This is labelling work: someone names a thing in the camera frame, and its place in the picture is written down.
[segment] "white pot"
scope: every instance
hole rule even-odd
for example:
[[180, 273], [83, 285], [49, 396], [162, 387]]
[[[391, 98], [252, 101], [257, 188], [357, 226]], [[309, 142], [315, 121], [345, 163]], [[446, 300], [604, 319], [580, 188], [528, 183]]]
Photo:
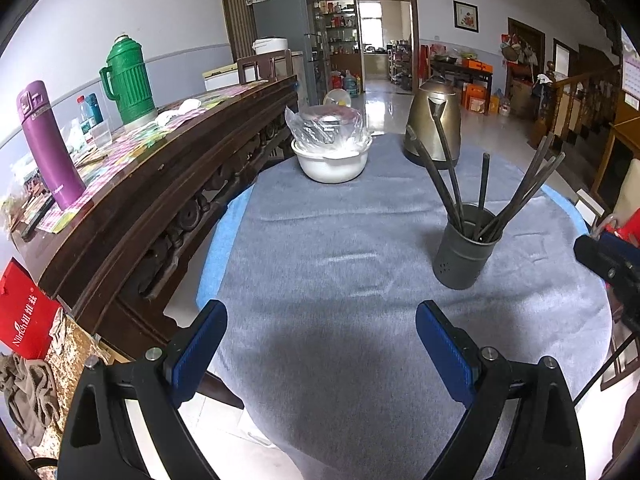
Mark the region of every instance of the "white pot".
[[287, 38], [261, 38], [254, 41], [254, 50], [256, 54], [265, 54], [267, 52], [277, 52], [278, 50], [287, 50], [289, 41]]
[[291, 147], [298, 156], [300, 168], [305, 172], [306, 176], [322, 182], [323, 184], [339, 184], [356, 178], [364, 170], [369, 156], [369, 141], [366, 149], [354, 156], [347, 158], [328, 158], [317, 153], [309, 153], [301, 150], [296, 141], [293, 140]]

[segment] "purple thermos bottle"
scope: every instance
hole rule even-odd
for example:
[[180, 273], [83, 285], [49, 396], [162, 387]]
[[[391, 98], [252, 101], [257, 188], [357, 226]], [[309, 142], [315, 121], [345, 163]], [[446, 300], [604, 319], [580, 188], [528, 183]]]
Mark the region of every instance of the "purple thermos bottle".
[[17, 105], [31, 155], [44, 183], [64, 210], [82, 195], [86, 186], [66, 150], [44, 83], [29, 83], [18, 94]]

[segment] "thermos handle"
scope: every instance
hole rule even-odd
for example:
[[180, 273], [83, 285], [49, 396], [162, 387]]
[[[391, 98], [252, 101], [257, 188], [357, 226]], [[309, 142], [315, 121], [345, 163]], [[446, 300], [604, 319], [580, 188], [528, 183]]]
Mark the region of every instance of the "thermos handle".
[[107, 95], [107, 99], [111, 101], [117, 101], [120, 96], [113, 95], [111, 91], [111, 85], [109, 83], [109, 78], [107, 78], [107, 72], [112, 72], [112, 68], [110, 66], [105, 66], [100, 69], [100, 79], [102, 79], [102, 87], [104, 88], [104, 93]]

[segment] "blue gripper pad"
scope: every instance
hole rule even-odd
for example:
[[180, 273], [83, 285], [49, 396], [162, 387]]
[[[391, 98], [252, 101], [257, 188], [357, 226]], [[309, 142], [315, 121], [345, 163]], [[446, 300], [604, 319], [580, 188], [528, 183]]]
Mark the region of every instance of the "blue gripper pad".
[[167, 345], [162, 371], [176, 408], [196, 393], [225, 331], [225, 305], [210, 300], [193, 323], [180, 330]]
[[481, 365], [478, 347], [455, 328], [433, 301], [423, 301], [415, 313], [415, 328], [453, 400], [469, 409], [476, 397]]

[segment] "green thermos flask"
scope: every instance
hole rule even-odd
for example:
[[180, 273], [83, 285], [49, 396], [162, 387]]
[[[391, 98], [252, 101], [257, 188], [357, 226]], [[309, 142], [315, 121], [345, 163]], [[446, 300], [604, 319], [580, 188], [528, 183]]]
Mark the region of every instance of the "green thermos flask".
[[116, 101], [126, 130], [142, 126], [158, 116], [142, 59], [142, 46], [123, 34], [118, 36], [100, 69], [104, 93]]

